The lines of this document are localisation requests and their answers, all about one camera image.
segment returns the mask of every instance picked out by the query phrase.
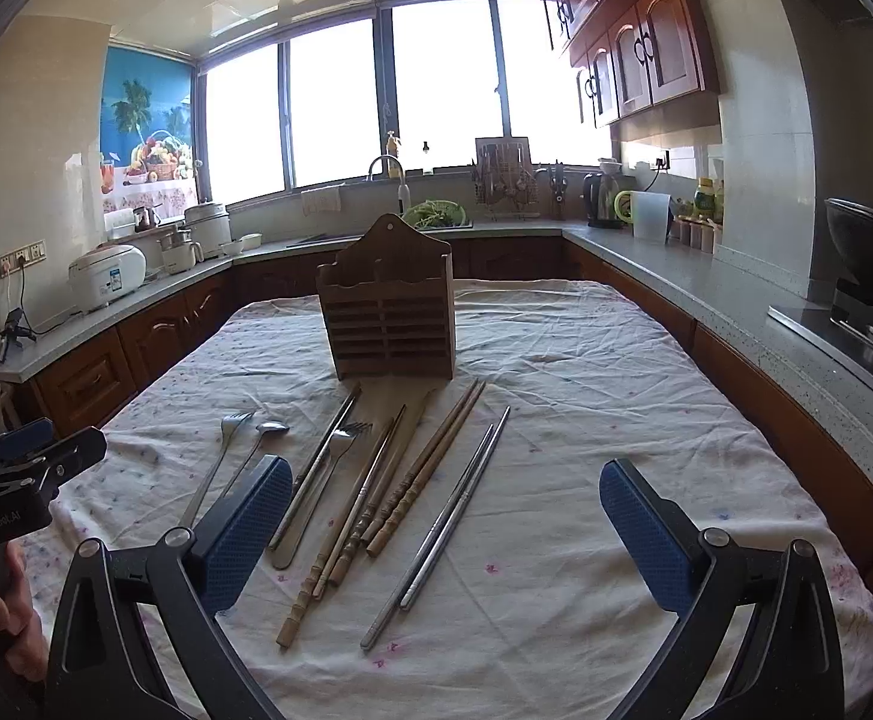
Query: wooden utensil holder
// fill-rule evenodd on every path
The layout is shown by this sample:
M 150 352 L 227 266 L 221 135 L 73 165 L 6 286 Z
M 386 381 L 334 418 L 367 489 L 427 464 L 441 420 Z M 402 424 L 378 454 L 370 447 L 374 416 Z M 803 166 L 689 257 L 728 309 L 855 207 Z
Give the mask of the wooden utensil holder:
M 452 379 L 457 332 L 452 250 L 384 214 L 316 271 L 337 376 Z

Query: gas stove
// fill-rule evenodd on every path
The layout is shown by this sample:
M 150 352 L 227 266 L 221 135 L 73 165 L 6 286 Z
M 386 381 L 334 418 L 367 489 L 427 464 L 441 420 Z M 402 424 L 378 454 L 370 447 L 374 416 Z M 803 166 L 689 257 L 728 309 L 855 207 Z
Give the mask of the gas stove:
M 831 308 L 770 306 L 769 315 L 873 389 L 873 293 L 841 279 Z

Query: dish rack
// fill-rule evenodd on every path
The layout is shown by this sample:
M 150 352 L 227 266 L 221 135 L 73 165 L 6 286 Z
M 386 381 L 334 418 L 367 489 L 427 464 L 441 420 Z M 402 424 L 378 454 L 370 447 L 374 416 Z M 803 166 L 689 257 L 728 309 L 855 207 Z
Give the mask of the dish rack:
M 457 357 L 452 250 L 384 214 L 316 271 L 337 377 L 452 379 Z
M 486 205 L 493 218 L 540 215 L 529 138 L 476 138 L 472 178 L 476 202 Z

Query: sink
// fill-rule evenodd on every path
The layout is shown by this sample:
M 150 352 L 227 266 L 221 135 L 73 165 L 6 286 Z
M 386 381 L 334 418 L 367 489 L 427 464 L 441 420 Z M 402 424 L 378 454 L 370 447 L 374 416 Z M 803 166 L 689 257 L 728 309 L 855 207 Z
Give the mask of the sink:
M 310 235 L 308 238 L 303 238 L 301 241 L 295 242 L 295 244 L 287 244 L 286 248 L 293 247 L 307 247 L 310 244 L 329 244 L 333 241 L 355 241 L 358 239 L 358 235 L 339 235 L 337 233 L 318 233 L 317 235 Z
M 473 227 L 473 220 L 467 220 L 465 224 L 459 224 L 456 227 L 435 227 L 431 230 L 421 230 L 427 235 L 434 233 L 447 232 L 449 230 L 463 230 L 470 229 Z M 311 244 L 331 244 L 336 241 L 356 241 L 362 236 L 362 233 L 358 234 L 340 234 L 340 233 L 317 233 L 316 235 L 310 235 L 308 238 L 303 238 L 303 240 L 293 242 L 292 244 L 287 244 L 286 248 L 294 248 L 294 247 L 307 247 Z

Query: screw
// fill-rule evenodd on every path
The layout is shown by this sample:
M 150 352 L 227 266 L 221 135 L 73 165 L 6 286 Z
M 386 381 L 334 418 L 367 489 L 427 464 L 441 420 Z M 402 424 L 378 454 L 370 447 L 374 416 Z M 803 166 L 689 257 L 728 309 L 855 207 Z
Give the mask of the screw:
M 169 533 L 163 536 L 163 541 L 167 547 L 181 547 L 190 540 L 190 531 L 186 528 L 173 528 Z
M 92 557 L 99 552 L 99 540 L 96 538 L 87 538 L 79 545 L 79 549 L 77 549 L 76 552 L 79 553 L 80 557 Z
M 719 528 L 707 528 L 703 531 L 703 541 L 712 547 L 724 547 L 730 542 L 730 536 Z
M 793 541 L 793 552 L 795 552 L 800 557 L 812 557 L 817 553 L 812 547 L 812 544 L 809 541 L 805 541 L 803 538 L 798 538 L 796 541 Z

